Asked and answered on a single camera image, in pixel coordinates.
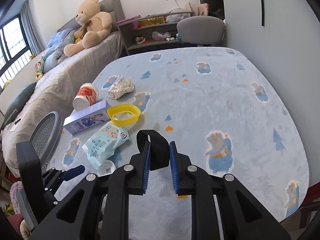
wet wipes package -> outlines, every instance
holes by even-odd
[[[98,170],[126,140],[130,140],[127,129],[108,122],[87,140],[82,149],[86,152],[91,165]]]
[[[110,121],[107,110],[110,108],[107,100],[102,100],[88,108],[76,112],[64,120],[63,127],[75,134],[99,123]]]

silver bolt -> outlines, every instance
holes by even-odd
[[[226,176],[224,176],[226,181],[233,181],[235,179],[235,177],[231,174],[227,174]]]
[[[195,172],[198,168],[194,165],[188,166],[188,171]]]
[[[132,171],[133,170],[133,166],[131,164],[127,164],[126,166],[123,167],[123,169],[125,171]]]
[[[93,181],[95,180],[96,175],[91,173],[91,174],[88,174],[85,178],[87,179],[87,181]]]

small green plush toy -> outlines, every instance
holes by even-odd
[[[43,56],[41,56],[41,58],[36,63],[36,71],[37,71],[36,80],[37,81],[43,77],[43,67],[44,67],[44,59],[43,59]]]

pink fluffy fabric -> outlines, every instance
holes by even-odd
[[[22,191],[22,189],[23,189],[23,186],[21,181],[13,183],[10,189],[10,198],[11,198],[11,203],[12,203],[15,214],[21,214],[20,207],[17,200],[17,193]]]

yellow container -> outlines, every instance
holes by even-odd
[[[132,104],[122,104],[122,105],[117,105],[110,107],[107,110],[107,113],[109,117],[111,118],[111,121],[114,125],[122,127],[126,126],[129,124],[132,124],[134,122],[137,122],[139,119],[139,116],[141,114],[141,111],[139,108],[137,108],[135,105]],[[121,113],[130,113],[133,115],[133,117],[124,119],[124,120],[118,120],[115,118],[116,114],[121,114]]]

